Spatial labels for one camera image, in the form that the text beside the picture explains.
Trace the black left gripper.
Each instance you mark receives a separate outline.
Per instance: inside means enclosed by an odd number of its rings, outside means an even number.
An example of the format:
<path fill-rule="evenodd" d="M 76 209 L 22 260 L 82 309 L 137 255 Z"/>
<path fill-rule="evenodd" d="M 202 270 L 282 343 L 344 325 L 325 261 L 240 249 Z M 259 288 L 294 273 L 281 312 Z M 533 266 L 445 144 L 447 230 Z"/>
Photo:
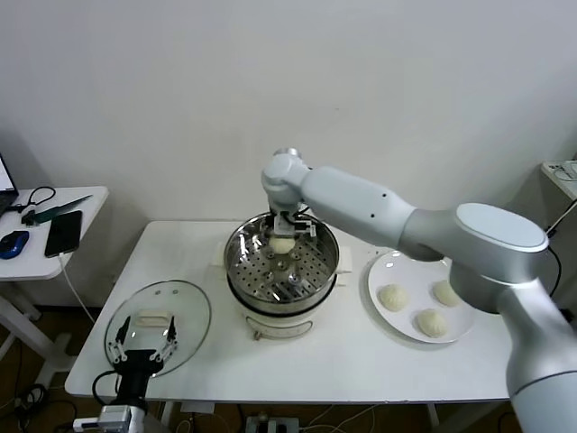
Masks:
<path fill-rule="evenodd" d="M 109 328 L 107 334 L 107 349 L 111 355 L 114 370 L 121 376 L 117 393 L 118 400 L 143 400 L 148 387 L 148 381 L 156 373 L 156 361 L 167 361 L 177 350 L 177 329 L 175 318 L 172 317 L 166 330 L 161 349 L 124 350 L 124 342 L 130 328 L 131 318 L 127 317 L 123 324 L 114 329 Z"/>

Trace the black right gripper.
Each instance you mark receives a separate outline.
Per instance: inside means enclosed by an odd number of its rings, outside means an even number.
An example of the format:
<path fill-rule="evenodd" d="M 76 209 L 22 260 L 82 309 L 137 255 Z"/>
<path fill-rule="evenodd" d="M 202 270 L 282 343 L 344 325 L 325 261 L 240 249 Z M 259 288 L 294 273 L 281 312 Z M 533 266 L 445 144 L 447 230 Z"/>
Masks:
<path fill-rule="evenodd" d="M 296 233 L 295 214 L 298 212 L 296 207 L 287 209 L 270 208 L 273 216 L 272 230 L 275 236 L 293 237 Z"/>

